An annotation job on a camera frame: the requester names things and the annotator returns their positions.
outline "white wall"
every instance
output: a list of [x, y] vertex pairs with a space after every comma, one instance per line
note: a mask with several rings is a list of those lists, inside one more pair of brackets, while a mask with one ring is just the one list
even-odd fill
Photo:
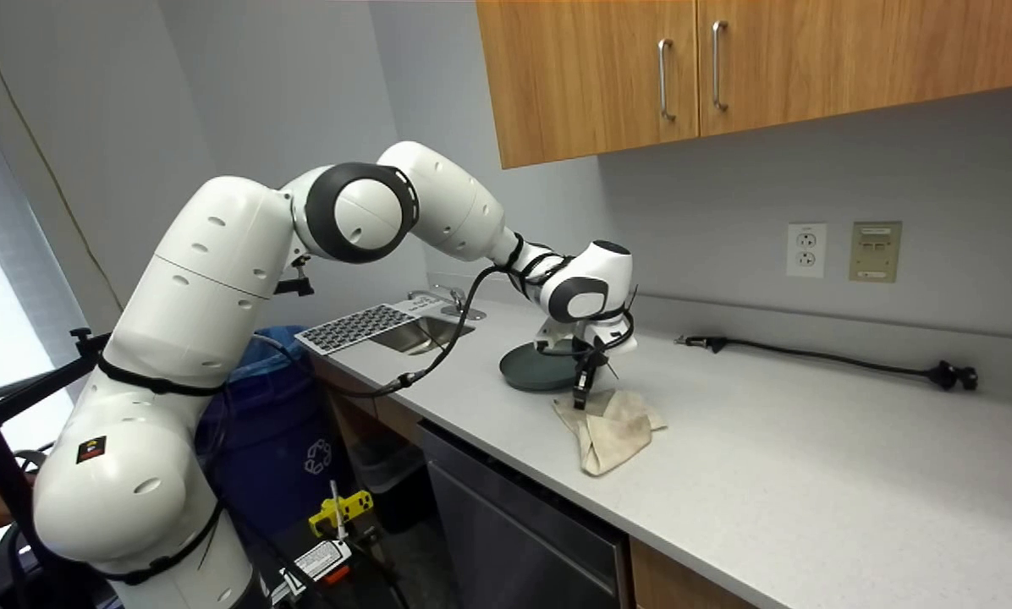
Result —
[[[214, 172], [270, 187], [377, 159], [395, 124], [370, 7], [356, 0], [0, 0], [0, 68], [84, 239], [124, 301], [184, 201]], [[318, 323], [422, 284], [421, 248], [313, 264]]]
[[[505, 172], [472, 0], [372, 16], [398, 137], [472, 167], [522, 229], [625, 239], [644, 290], [1012, 336], [1012, 90]], [[823, 282], [786, 276], [787, 220], [828, 223]], [[847, 282], [854, 220], [903, 220], [897, 284]]]

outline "upper cabinet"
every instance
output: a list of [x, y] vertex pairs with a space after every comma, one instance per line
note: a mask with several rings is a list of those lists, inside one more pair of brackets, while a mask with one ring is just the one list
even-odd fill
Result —
[[1012, 0], [478, 0], [505, 167], [1012, 88]]

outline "dishwasher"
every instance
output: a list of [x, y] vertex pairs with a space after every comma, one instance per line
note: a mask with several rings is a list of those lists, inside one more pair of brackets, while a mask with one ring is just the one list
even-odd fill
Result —
[[625, 609], [625, 534], [426, 426], [426, 470], [463, 609]]

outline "white countertop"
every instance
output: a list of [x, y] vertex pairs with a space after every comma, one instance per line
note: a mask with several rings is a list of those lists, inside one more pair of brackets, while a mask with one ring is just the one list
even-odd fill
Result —
[[[553, 397], [515, 394], [498, 372], [538, 331], [538, 307], [478, 307], [478, 331], [398, 399], [681, 565], [758, 607], [1012, 607], [1012, 404], [709, 354], [641, 329], [613, 370], [670, 430], [597, 481]], [[370, 382], [430, 359], [372, 341], [335, 354]]]

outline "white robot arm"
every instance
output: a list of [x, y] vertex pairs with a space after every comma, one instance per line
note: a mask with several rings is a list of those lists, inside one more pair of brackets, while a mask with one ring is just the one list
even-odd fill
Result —
[[128, 609], [251, 607], [255, 570], [196, 464], [196, 418], [291, 264], [378, 259], [408, 229], [509, 266], [558, 323], [604, 323], [597, 341], [629, 336], [629, 249], [597, 239], [562, 256], [529, 245], [472, 176], [426, 147], [321, 167], [284, 191], [216, 176], [167, 229], [32, 481], [37, 541], [96, 565]]

